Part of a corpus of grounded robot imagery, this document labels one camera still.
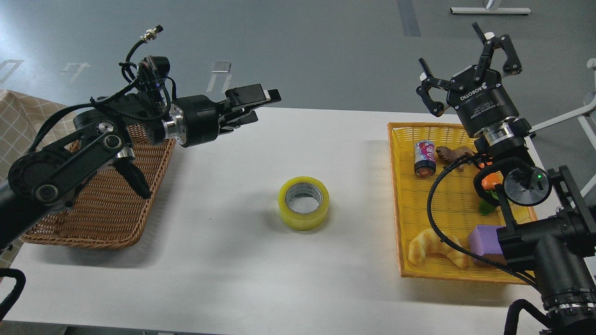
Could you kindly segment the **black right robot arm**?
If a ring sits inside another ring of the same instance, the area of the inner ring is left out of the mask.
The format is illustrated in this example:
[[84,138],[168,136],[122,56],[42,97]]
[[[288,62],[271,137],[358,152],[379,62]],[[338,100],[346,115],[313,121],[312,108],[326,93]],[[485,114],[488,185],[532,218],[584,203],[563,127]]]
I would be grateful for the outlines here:
[[[439,240],[456,252],[515,276],[539,291],[542,310],[519,299],[508,309],[504,333],[515,335],[519,314],[526,310],[550,335],[595,333],[595,280],[585,259],[595,255],[595,208],[589,207],[567,166],[543,170],[530,157],[526,138],[532,135],[502,85],[501,72],[490,68],[494,51],[502,49],[502,72],[522,71],[508,34],[494,36],[472,24],[483,49],[476,64],[449,80],[432,75],[424,59],[417,94],[434,116],[453,107],[466,133],[474,139],[475,155],[462,155],[433,182],[427,216]],[[441,180],[465,163],[484,163],[473,185],[479,197],[501,209],[505,226],[497,229],[505,263],[492,261],[447,237],[432,214],[433,195]]]

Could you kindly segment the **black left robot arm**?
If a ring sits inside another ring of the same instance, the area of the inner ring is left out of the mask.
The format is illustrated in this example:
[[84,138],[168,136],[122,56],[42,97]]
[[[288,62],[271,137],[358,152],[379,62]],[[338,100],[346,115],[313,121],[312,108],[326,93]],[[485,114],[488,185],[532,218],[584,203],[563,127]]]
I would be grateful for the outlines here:
[[142,125],[153,146],[171,138],[182,147],[198,146],[258,121],[257,108],[281,101],[279,91],[259,83],[228,89],[221,102],[204,95],[177,98],[165,85],[166,57],[145,57],[135,69],[136,78],[111,97],[53,114],[12,164],[1,183],[2,251],[43,217],[72,207],[104,167],[149,199],[146,178],[133,164],[128,126]]

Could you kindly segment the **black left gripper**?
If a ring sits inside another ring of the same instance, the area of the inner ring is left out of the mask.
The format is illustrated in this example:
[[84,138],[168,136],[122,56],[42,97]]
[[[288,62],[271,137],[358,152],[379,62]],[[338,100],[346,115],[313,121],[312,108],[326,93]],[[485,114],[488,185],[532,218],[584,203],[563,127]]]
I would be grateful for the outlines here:
[[[259,120],[256,112],[237,111],[259,108],[282,100],[277,89],[263,89],[259,83],[228,89],[225,96],[226,99],[222,101],[211,101],[206,95],[175,100],[175,106],[181,109],[184,119],[184,136],[179,140],[182,147],[211,142],[218,135],[229,134],[243,125],[255,123]],[[225,114],[229,106],[233,112]]]

